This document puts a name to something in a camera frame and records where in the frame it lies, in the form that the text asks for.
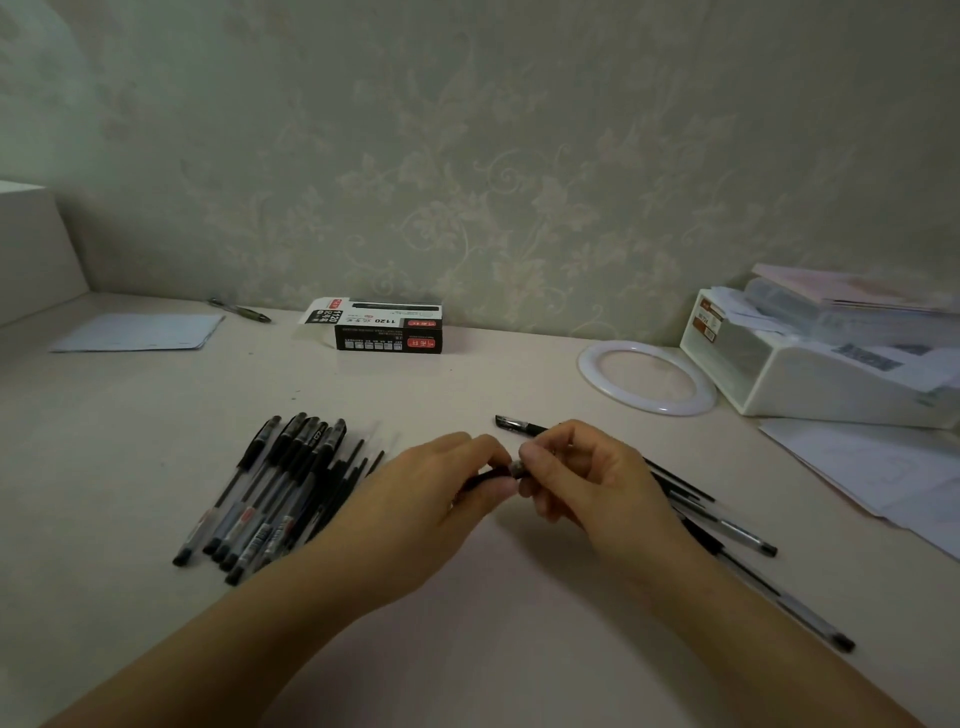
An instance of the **hand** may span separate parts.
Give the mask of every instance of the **hand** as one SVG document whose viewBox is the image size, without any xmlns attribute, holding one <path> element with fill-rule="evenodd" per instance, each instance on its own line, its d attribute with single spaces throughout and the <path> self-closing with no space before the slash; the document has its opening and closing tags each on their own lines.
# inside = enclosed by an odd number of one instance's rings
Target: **hand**
<svg viewBox="0 0 960 728">
<path fill-rule="evenodd" d="M 516 493 L 515 480 L 498 477 L 458 496 L 484 465 L 510 460 L 492 436 L 465 432 L 407 449 L 365 480 L 304 551 L 342 565 L 344 586 L 361 613 L 395 601 L 422 586 Z"/>
<path fill-rule="evenodd" d="M 519 491 L 550 522 L 566 516 L 628 581 L 645 585 L 700 547 L 680 524 L 639 452 L 571 420 L 520 446 Z"/>
</svg>

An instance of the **black pen box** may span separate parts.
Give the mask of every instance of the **black pen box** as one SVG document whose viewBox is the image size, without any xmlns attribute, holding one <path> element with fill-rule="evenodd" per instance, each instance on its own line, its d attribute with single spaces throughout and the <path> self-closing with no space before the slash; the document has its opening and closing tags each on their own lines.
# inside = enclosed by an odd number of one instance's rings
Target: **black pen box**
<svg viewBox="0 0 960 728">
<path fill-rule="evenodd" d="M 301 328 L 309 329 L 310 338 L 326 341 L 342 352 L 444 350 L 444 307 L 438 304 L 317 299 L 300 323 Z"/>
</svg>

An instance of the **wall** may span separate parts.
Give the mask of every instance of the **wall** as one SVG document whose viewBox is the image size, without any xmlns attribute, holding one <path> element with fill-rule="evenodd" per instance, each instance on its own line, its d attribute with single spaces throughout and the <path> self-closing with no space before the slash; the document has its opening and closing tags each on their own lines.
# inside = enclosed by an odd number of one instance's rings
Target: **wall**
<svg viewBox="0 0 960 728">
<path fill-rule="evenodd" d="M 0 0 L 95 287 L 676 339 L 758 261 L 960 283 L 953 0 Z"/>
</svg>

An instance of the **forearm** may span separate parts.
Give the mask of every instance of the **forearm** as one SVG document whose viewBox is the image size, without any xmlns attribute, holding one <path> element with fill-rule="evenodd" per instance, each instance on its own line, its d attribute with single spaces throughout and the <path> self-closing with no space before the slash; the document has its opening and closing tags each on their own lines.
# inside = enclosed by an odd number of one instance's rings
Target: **forearm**
<svg viewBox="0 0 960 728">
<path fill-rule="evenodd" d="M 748 725 L 918 726 L 896 702 L 705 553 L 662 570 L 655 614 L 731 692 Z"/>
<path fill-rule="evenodd" d="M 262 571 L 49 728 L 255 725 L 290 678 L 356 616 L 336 567 L 317 559 L 305 549 Z"/>
</svg>

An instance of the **white paper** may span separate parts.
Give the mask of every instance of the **white paper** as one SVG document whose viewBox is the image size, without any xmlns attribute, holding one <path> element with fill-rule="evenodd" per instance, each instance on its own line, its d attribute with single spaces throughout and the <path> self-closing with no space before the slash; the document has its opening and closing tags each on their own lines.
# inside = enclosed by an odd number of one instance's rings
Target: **white paper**
<svg viewBox="0 0 960 728">
<path fill-rule="evenodd" d="M 789 419 L 760 430 L 881 513 L 960 478 L 960 447 L 924 430 Z"/>
<path fill-rule="evenodd" d="M 894 503 L 883 515 L 960 559 L 960 478 Z"/>
<path fill-rule="evenodd" d="M 797 333 L 793 327 L 783 321 L 760 313 L 756 306 L 747 301 L 743 291 L 714 286 L 707 292 L 707 298 L 711 303 L 715 303 L 723 311 L 727 321 L 735 326 L 782 334 Z"/>
<path fill-rule="evenodd" d="M 960 347 L 836 346 L 811 340 L 804 340 L 798 345 L 917 392 L 931 392 L 938 387 L 950 386 L 960 375 Z"/>
<path fill-rule="evenodd" d="M 105 313 L 75 328 L 51 352 L 142 352 L 199 349 L 223 314 Z"/>
</svg>

